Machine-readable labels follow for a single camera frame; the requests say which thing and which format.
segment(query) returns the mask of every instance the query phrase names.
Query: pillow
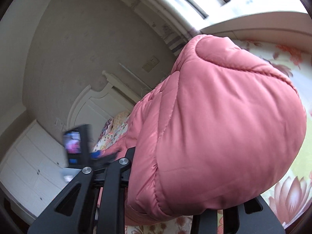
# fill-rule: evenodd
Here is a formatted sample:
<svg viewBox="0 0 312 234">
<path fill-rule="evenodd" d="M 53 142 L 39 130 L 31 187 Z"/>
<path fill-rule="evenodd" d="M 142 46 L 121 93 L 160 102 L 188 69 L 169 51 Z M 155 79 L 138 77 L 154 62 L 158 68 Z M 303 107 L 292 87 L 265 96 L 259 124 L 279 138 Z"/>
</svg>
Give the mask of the pillow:
<svg viewBox="0 0 312 234">
<path fill-rule="evenodd" d="M 99 136 L 99 139 L 98 139 L 98 142 L 101 140 L 101 138 L 105 135 L 107 135 L 108 133 L 110 133 L 110 131 L 112 130 L 113 128 L 113 124 L 114 124 L 114 119 L 109 119 L 108 121 L 106 121 L 103 129 L 102 129 L 102 132 Z"/>
<path fill-rule="evenodd" d="M 130 115 L 130 113 L 128 111 L 123 111 L 119 114 L 117 114 L 114 117 L 114 124 L 113 124 L 113 128 L 110 131 L 111 134 L 115 133 L 117 131 L 117 129 L 126 121 L 126 119 L 128 118 L 128 116 Z"/>
</svg>

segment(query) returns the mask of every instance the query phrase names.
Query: floral bedding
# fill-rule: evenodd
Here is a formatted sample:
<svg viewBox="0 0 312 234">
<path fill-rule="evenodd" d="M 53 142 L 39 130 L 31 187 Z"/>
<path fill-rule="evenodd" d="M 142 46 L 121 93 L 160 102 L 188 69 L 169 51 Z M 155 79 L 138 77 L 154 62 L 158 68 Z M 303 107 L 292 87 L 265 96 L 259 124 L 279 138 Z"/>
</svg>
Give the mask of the floral bedding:
<svg viewBox="0 0 312 234">
<path fill-rule="evenodd" d="M 299 154 L 285 176 L 262 194 L 284 228 L 290 226 L 312 204 L 312 56 L 298 49 L 255 41 L 233 41 L 288 76 L 307 111 L 307 132 Z M 128 129 L 126 120 L 115 133 L 96 145 L 105 150 Z M 181 216 L 151 226 L 125 226 L 126 234 L 189 234 L 192 216 Z M 223 212 L 218 210 L 218 232 L 223 234 Z"/>
</svg>

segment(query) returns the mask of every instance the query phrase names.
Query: pink lotus flower print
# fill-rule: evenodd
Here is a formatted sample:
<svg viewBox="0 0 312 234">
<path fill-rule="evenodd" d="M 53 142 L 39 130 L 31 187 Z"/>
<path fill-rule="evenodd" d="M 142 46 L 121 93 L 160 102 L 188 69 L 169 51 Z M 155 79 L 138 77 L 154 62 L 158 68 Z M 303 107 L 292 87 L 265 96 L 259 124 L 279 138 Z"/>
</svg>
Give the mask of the pink lotus flower print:
<svg viewBox="0 0 312 234">
<path fill-rule="evenodd" d="M 274 198 L 269 197 L 269 206 L 284 228 L 291 225 L 312 203 L 310 193 L 312 182 L 304 178 L 288 177 L 283 184 L 277 182 L 274 188 Z"/>
</svg>

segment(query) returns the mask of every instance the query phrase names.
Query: white wardrobe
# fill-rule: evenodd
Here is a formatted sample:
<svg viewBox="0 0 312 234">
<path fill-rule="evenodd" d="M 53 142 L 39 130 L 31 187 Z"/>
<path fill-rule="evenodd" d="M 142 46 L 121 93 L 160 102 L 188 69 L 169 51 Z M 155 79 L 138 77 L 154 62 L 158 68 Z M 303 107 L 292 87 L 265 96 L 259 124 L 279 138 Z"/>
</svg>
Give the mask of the white wardrobe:
<svg viewBox="0 0 312 234">
<path fill-rule="evenodd" d="M 9 197 L 37 217 L 66 186 L 64 148 L 36 121 L 19 136 L 0 164 L 0 182 Z"/>
</svg>

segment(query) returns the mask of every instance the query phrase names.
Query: metal pivot bolt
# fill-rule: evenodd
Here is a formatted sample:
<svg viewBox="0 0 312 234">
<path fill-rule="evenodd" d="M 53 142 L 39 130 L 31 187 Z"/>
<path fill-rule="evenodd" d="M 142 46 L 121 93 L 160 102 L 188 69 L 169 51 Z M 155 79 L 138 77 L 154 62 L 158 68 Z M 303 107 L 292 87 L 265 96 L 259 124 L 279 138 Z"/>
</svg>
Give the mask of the metal pivot bolt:
<svg viewBox="0 0 312 234">
<path fill-rule="evenodd" d="M 129 163 L 129 160 L 126 158 L 122 158 L 122 159 L 119 159 L 119 163 L 120 164 L 127 164 L 127 163 Z"/>
<path fill-rule="evenodd" d="M 87 166 L 82 169 L 82 173 L 89 174 L 92 171 L 91 167 Z"/>
</svg>

